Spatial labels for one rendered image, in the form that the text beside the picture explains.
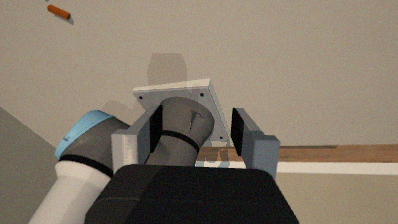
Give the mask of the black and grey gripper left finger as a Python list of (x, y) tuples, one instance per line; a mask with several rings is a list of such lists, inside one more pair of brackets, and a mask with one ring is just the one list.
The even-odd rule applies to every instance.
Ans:
[(130, 164), (144, 164), (163, 134), (163, 105), (151, 105), (127, 130), (111, 135), (113, 174)]

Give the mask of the orange rod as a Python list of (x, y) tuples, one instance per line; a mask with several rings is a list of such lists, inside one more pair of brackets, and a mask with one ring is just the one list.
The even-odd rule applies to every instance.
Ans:
[(49, 12), (51, 12), (51, 13), (53, 13), (55, 15), (58, 15), (58, 16), (64, 18), (64, 19), (66, 19), (66, 20), (68, 20), (70, 18), (70, 13), (68, 13), (68, 12), (66, 12), (66, 11), (64, 11), (62, 9), (59, 9), (59, 8), (57, 8), (57, 7), (55, 7), (55, 6), (51, 5), (51, 4), (49, 6), (47, 6), (47, 9), (48, 9)]

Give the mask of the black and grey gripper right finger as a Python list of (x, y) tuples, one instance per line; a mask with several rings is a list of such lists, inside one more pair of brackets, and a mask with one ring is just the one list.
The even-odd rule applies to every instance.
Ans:
[(246, 168), (264, 170), (276, 179), (280, 141), (265, 135), (243, 108), (232, 109), (231, 139)]

